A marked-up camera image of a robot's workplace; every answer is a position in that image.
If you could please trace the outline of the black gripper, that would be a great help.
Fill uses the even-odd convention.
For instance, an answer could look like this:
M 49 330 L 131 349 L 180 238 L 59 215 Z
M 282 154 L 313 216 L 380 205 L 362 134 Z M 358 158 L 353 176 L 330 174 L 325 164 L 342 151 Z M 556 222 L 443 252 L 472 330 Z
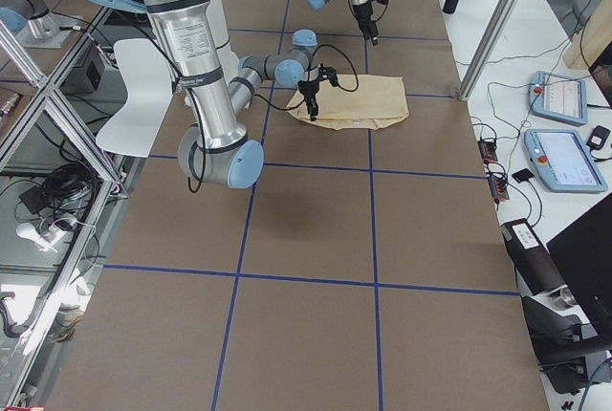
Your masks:
M 377 46 L 379 44 L 379 32 L 376 21 L 372 19 L 372 2 L 368 0 L 365 3 L 353 5 L 352 10 L 363 37 L 367 38 L 373 46 Z
M 306 103 L 307 113 L 310 121 L 316 121 L 318 116 L 317 93 L 319 92 L 319 83 L 317 76 L 314 78 L 301 80 L 298 82 L 298 91 L 303 95 Z

